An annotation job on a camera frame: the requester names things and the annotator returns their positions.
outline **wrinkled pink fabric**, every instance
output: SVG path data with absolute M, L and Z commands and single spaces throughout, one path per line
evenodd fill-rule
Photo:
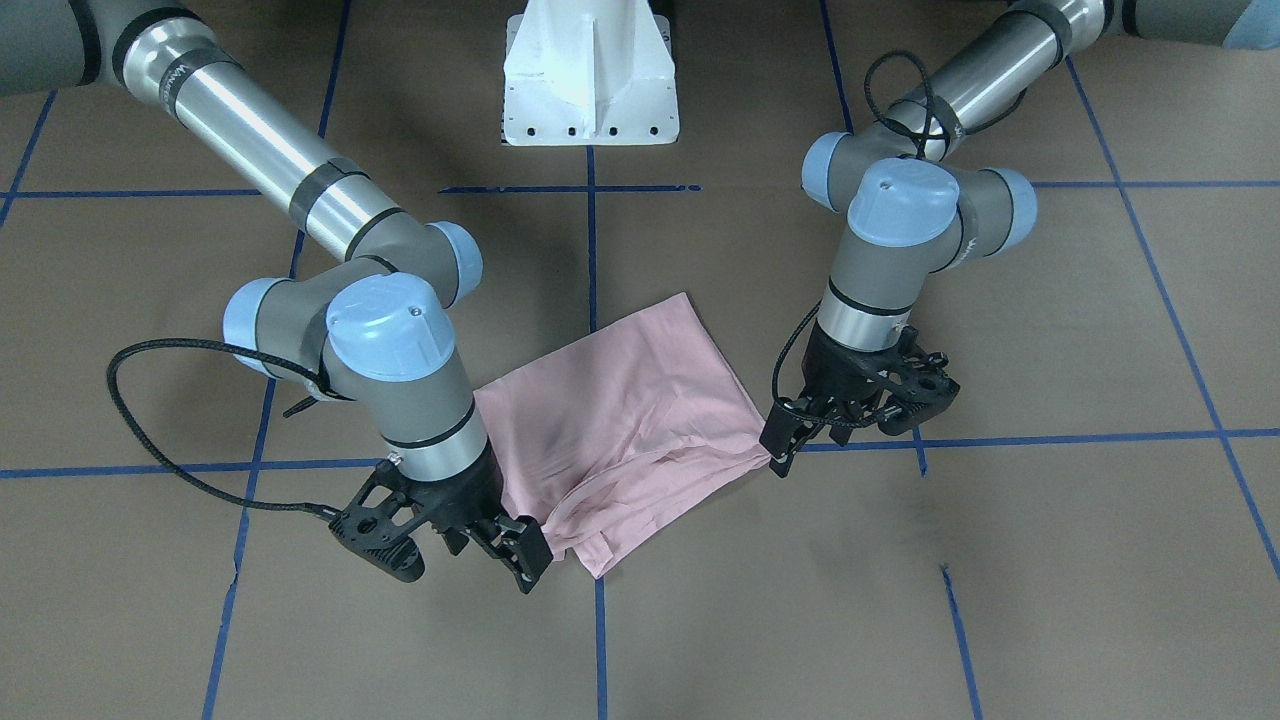
M 684 293 L 489 383 L 476 406 L 507 510 L 596 578 L 769 460 L 764 420 Z

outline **grid line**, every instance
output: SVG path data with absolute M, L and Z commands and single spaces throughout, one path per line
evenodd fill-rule
M 600 329 L 599 273 L 595 246 L 595 147 L 586 146 L 586 274 L 588 331 Z M 609 717 L 609 655 L 605 628 L 604 577 L 595 579 L 595 716 Z
M 1236 438 L 1280 438 L 1280 428 L 1243 428 L 1226 430 L 1226 436 Z M 1153 433 L 1107 433 L 1080 436 L 1005 436 L 989 438 L 923 438 L 925 448 L 956 447 L 1020 447 L 1052 445 L 1096 445 L 1096 443 L 1147 443 L 1194 439 L 1217 439 L 1217 430 L 1169 430 Z M 915 450 L 910 441 L 859 441 L 846 446 L 835 443 L 809 443 L 801 452 L 867 452 L 878 450 Z M 262 460 L 257 466 L 262 470 L 325 470 L 335 468 L 372 468 L 378 457 L 329 457 L 316 460 Z M 251 462 L 193 462 L 183 464 L 188 473 L 236 473 L 251 469 Z M 9 468 L 0 469 L 0 480 L 23 480 L 38 478 L 102 478 L 115 475 L 163 475 L 170 470 L 161 465 L 86 465 L 76 468 Z
M 0 228 L 4 228 L 4 222 L 9 218 L 9 209 L 13 208 L 13 201 L 18 197 L 18 188 L 22 187 L 22 178 L 27 174 L 31 156 L 36 154 L 36 143 L 40 142 L 40 133 L 45 129 L 45 123 L 49 120 L 49 111 L 54 108 L 54 100 L 58 100 L 56 90 L 49 91 L 49 95 L 45 96 L 45 105 L 40 109 L 36 126 L 31 129 L 31 136 L 27 138 L 27 146 L 22 151 L 22 160 L 18 161 L 18 169 L 13 173 L 9 192 L 5 193 L 4 204 L 0 205 Z
M 342 51 L 347 40 L 347 26 L 351 20 L 351 0 L 343 0 L 342 17 L 338 20 L 338 38 L 334 41 L 333 60 L 329 65 L 329 82 L 325 87 L 324 105 L 320 110 L 320 123 L 317 135 L 325 136 L 329 127 L 329 113 L 333 109 L 333 97 L 338 87 L 338 72 L 342 67 Z M 305 233 L 298 231 L 293 242 L 293 251 L 289 258 L 289 278 L 297 277 L 298 258 L 302 255 Z M 266 448 L 266 433 L 271 423 L 271 405 L 275 401 L 275 379 L 266 380 L 266 391 L 262 393 L 262 415 L 259 420 L 257 439 L 253 443 L 253 459 L 248 479 L 246 480 L 244 497 L 253 500 L 257 492 L 257 479 L 262 470 L 262 452 Z M 218 642 L 214 647 L 214 657 L 209 667 L 209 684 L 205 688 L 205 705 L 201 720 L 212 720 L 214 707 L 218 701 L 218 689 L 221 683 L 223 661 L 227 656 L 227 641 L 230 634 L 232 620 L 236 611 L 236 594 L 239 588 L 241 566 L 244 560 L 244 550 L 248 546 L 250 516 L 248 509 L 241 509 L 239 527 L 236 534 L 236 551 L 232 556 L 234 575 L 223 598 L 223 615 L 218 628 Z
M 1280 187 L 1280 181 L 1125 181 L 1125 187 L 1140 188 L 1215 188 L 1215 187 Z M 1116 181 L 1033 181 L 1036 188 L 1107 188 Z
M 978 678 L 973 671 L 973 657 L 969 655 L 969 637 L 964 632 L 964 619 L 960 616 L 960 603 L 956 602 L 955 584 L 951 582 L 951 568 L 942 566 L 942 584 L 947 588 L 947 605 L 951 606 L 951 626 L 956 633 L 956 646 L 960 650 L 960 665 L 964 666 L 964 682 L 969 688 L 969 706 L 973 720 L 982 720 L 982 697 L 978 694 Z
M 1089 124 L 1093 126 L 1093 133 L 1097 136 L 1098 145 L 1102 147 L 1102 156 L 1107 161 L 1107 168 L 1111 169 L 1111 177 L 1115 179 L 1115 188 L 1120 192 L 1120 199 L 1124 201 L 1125 210 L 1129 214 L 1129 222 L 1133 224 L 1134 233 L 1138 236 L 1138 245 L 1142 247 L 1143 258 L 1147 261 L 1147 268 L 1151 270 L 1151 277 L 1156 283 L 1156 290 L 1160 291 L 1160 299 L 1164 302 L 1165 311 L 1169 314 L 1169 319 L 1174 325 L 1174 332 L 1178 334 L 1178 342 L 1181 345 L 1183 354 L 1187 357 L 1187 364 L 1190 366 L 1192 375 L 1196 378 L 1196 387 L 1199 389 L 1201 398 L 1204 401 L 1204 407 L 1208 410 L 1210 420 L 1213 423 L 1213 429 L 1216 430 L 1219 442 L 1222 446 L 1222 452 L 1226 454 L 1228 464 L 1231 466 L 1231 474 L 1235 477 L 1235 483 L 1240 489 L 1240 495 L 1243 496 L 1244 503 L 1249 510 L 1249 515 L 1253 518 L 1253 525 L 1257 528 L 1258 537 L 1262 541 L 1262 547 L 1267 553 L 1267 559 L 1271 561 L 1271 569 L 1275 573 L 1276 579 L 1280 580 L 1280 557 L 1276 556 L 1276 548 L 1271 542 L 1271 534 L 1267 532 L 1267 525 L 1263 521 L 1258 505 L 1253 498 L 1253 491 L 1249 489 L 1249 483 L 1244 477 L 1244 471 L 1240 469 L 1240 462 L 1235 456 L 1235 450 L 1231 447 L 1231 438 L 1222 427 L 1222 419 L 1219 416 L 1217 407 L 1213 404 L 1213 397 L 1210 395 L 1208 383 L 1201 373 L 1199 363 L 1197 363 L 1196 354 L 1192 351 L 1190 340 L 1187 337 L 1183 323 L 1178 318 L 1178 310 L 1174 307 L 1174 301 L 1169 295 L 1165 278 L 1160 273 L 1160 266 L 1156 264 L 1156 256 L 1151 250 L 1151 243 L 1147 241 L 1147 233 L 1142 228 L 1142 222 L 1138 219 L 1138 211 L 1134 209 L 1133 200 L 1129 197 L 1126 183 L 1120 177 L 1120 168 L 1116 165 L 1115 156 L 1111 154 L 1111 146 L 1107 143 L 1106 135 L 1102 132 L 1102 124 L 1098 122 L 1098 117 L 1093 111 L 1093 104 L 1089 102 L 1089 96 L 1084 90 L 1084 83 L 1080 81 L 1080 74 L 1075 69 L 1075 63 L 1071 61 L 1070 58 L 1066 60 L 1066 69 L 1071 74 L 1071 82 L 1075 83 L 1076 94 L 1080 96 L 1080 101 L 1084 104 L 1084 110 L 1089 115 Z
M 242 197 L 262 195 L 241 187 L 193 190 L 33 190 L 13 193 L 17 200 L 64 200 L 82 197 Z
M 589 158 L 594 158 L 595 147 L 586 146 Z M 588 160 L 588 168 L 593 168 L 594 160 Z M 586 184 L 500 184 L 500 186 L 449 186 L 439 191 L 439 195 L 517 195 L 517 193 L 545 193 L 545 192 L 585 192 L 595 195 L 598 192 L 700 192 L 700 184 L 595 184 L 594 178 L 589 178 Z
M 831 55 L 831 73 L 836 76 L 836 94 L 840 95 L 840 110 L 845 118 L 845 132 L 852 135 L 854 118 L 849 113 L 849 99 L 845 96 L 845 73 L 840 69 L 840 54 L 836 53 L 836 36 L 831 29 L 831 13 L 827 9 L 827 0 L 818 0 L 818 9 L 822 10 L 822 31 L 827 36 L 827 54 Z

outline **silver metal tube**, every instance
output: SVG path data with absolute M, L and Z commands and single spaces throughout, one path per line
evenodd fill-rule
M 489 432 L 479 413 L 458 428 L 458 432 L 426 447 L 399 447 L 387 443 L 393 456 L 399 457 L 399 471 L 411 480 L 434 483 L 457 475 L 471 466 L 489 445 Z
M 872 315 L 845 305 L 828 287 L 818 310 L 818 327 L 845 347 L 878 352 L 897 342 L 910 314 L 908 310 L 900 315 Z
M 342 256 L 365 223 L 396 208 L 365 176 L 347 176 L 329 186 L 307 215 L 306 233 L 333 255 Z M 422 232 L 415 222 L 415 231 Z
M 285 213 L 302 181 L 337 156 L 314 129 L 229 63 L 193 73 L 178 95 L 177 113 L 182 124 Z
M 147 105 L 161 106 L 160 82 L 169 65 L 192 50 L 218 47 L 214 31 L 195 18 L 172 18 L 147 28 L 124 60 L 124 87 Z
M 1023 10 L 1033 5 L 1061 13 L 1070 28 L 1066 47 L 1060 49 L 1059 36 L 1046 20 Z M 1092 45 L 1103 31 L 1105 12 L 1102 0 L 1024 0 L 932 77 L 933 92 L 951 106 L 961 128 L 978 127 L 998 115 L 1018 94 L 1048 72 L 1057 61 L 1060 50 L 1070 54 Z M 923 97 L 923 88 L 918 87 L 908 99 L 895 104 L 888 117 L 920 132 L 925 115 Z M 942 131 L 942 120 L 934 119 L 929 135 L 941 135 Z M 929 141 L 925 156 L 941 160 L 954 152 L 963 140 L 960 135 L 950 143 Z

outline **black band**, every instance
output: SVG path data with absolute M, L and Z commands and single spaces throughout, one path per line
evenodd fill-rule
M 860 313 L 867 313 L 868 315 L 876 315 L 879 318 L 892 318 L 893 315 L 905 315 L 913 307 L 913 305 L 908 305 L 906 307 L 899 307 L 897 310 L 886 310 L 883 307 L 872 307 L 870 305 L 863 305 L 861 302 L 854 300 L 852 297 L 849 297 L 844 292 L 840 292 L 840 288 L 836 287 L 835 281 L 829 278 L 827 279 L 827 290 L 829 290 L 831 293 L 836 296 L 836 300 L 844 302 L 845 305 L 849 305 L 854 310 L 858 310 Z
M 133 42 L 147 31 L 148 27 L 173 18 L 191 18 L 193 20 L 200 20 L 196 13 L 186 8 L 156 8 L 155 10 L 147 10 L 141 15 L 133 18 L 133 22 L 124 26 L 124 32 L 120 33 L 120 38 L 115 41 L 115 49 L 111 51 L 111 68 L 115 69 L 115 79 L 120 81 L 124 86 L 124 58 L 129 54 L 129 47 Z
M 1057 56 L 1053 58 L 1053 64 L 1051 67 L 1056 68 L 1057 64 L 1066 58 L 1068 49 L 1071 47 L 1071 42 L 1075 40 L 1075 32 L 1071 29 L 1071 20 L 1068 19 L 1068 17 L 1062 14 L 1062 10 L 1057 9 L 1056 5 L 1044 3 L 1043 0 L 1024 3 L 1018 8 L 1006 12 L 1005 15 L 1016 15 L 1019 13 L 1025 13 L 1038 18 L 1053 31 L 1053 37 L 1057 40 Z
M 347 255 L 346 258 L 343 258 L 343 261 L 351 260 L 352 258 L 356 256 L 356 246 L 360 245 L 361 240 L 365 240 L 365 236 L 369 234 L 369 231 L 374 229 L 374 225 L 385 220 L 387 218 L 390 218 L 397 213 L 403 213 L 403 211 L 404 211 L 403 208 L 388 208 L 381 213 L 374 215 L 372 218 L 369 218 L 369 222 L 361 225 L 358 231 L 356 231 L 355 237 L 351 238 L 351 243 L 347 245 Z
M 76 24 L 81 31 L 81 45 L 84 49 L 84 72 L 76 85 L 88 85 L 97 79 L 97 73 L 102 69 L 102 41 L 97 37 L 97 22 L 93 19 L 93 9 L 87 0 L 68 0 L 72 14 L 76 15 Z
M 160 77 L 160 102 L 164 104 L 170 115 L 178 117 L 178 91 L 182 90 L 187 78 L 196 74 L 196 70 L 214 63 L 230 63 L 237 68 L 241 67 L 220 47 L 197 47 L 183 53 L 177 60 L 169 63 L 164 76 Z
M 910 95 L 908 95 L 906 100 L 924 108 L 925 114 L 928 114 L 931 109 L 933 110 L 933 119 L 938 120 L 938 126 L 942 127 L 942 135 L 945 136 L 942 138 L 942 142 L 947 146 L 947 149 L 951 147 L 951 143 L 954 141 L 964 138 L 964 126 L 960 124 L 960 117 L 956 115 L 955 108 L 952 108 L 951 104 L 947 102 L 946 97 L 934 94 L 933 108 L 928 108 L 929 100 L 928 97 L 925 97 L 924 90 L 918 88 L 913 91 Z M 933 128 L 928 127 L 920 132 L 923 132 L 924 135 L 932 135 L 932 131 Z
M 476 414 L 476 404 L 472 400 L 471 401 L 471 407 L 467 407 L 467 414 L 463 415 L 461 420 L 458 420 L 458 424 L 456 424 L 452 428 L 444 430 L 443 433 L 435 436 L 434 438 L 424 439 L 424 441 L 419 441 L 419 442 L 396 442 L 392 438 L 384 436 L 383 439 L 385 439 L 390 445 L 394 445 L 396 447 L 403 447 L 404 450 L 417 450 L 420 447 L 431 447 L 433 445 L 440 445 L 442 442 L 444 442 L 444 441 L 449 439 L 451 437 L 458 434 L 458 430 L 461 430 L 462 427 L 466 425 L 467 421 L 471 419 L 471 416 L 475 415 L 475 414 Z
M 1142 37 L 1138 32 L 1138 0 L 1124 0 L 1124 5 L 1120 6 L 1120 22 L 1124 23 L 1126 33 Z
M 311 170 L 307 177 L 302 178 L 298 188 L 293 191 L 293 197 L 289 199 L 289 219 L 293 220 L 293 224 L 300 231 L 306 232 L 307 215 L 311 214 L 311 208 L 315 206 L 316 200 L 320 200 L 320 196 L 333 183 L 348 176 L 369 177 L 351 160 L 346 158 L 330 158 L 328 163 Z

